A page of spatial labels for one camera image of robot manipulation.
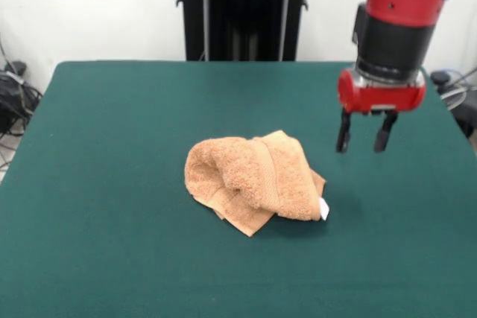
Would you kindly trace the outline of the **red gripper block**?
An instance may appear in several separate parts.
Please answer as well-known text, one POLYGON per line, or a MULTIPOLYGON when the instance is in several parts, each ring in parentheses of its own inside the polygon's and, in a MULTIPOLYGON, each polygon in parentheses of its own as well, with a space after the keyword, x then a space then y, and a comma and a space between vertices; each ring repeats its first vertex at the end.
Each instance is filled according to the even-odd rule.
POLYGON ((346 153, 350 141, 350 113, 386 112, 373 146, 375 153, 384 152, 392 127, 397 121, 396 112, 410 112, 423 102, 426 80, 421 71, 410 83, 390 84, 371 80, 355 69, 344 69, 338 76, 338 100, 342 106, 341 125, 336 151, 346 153))

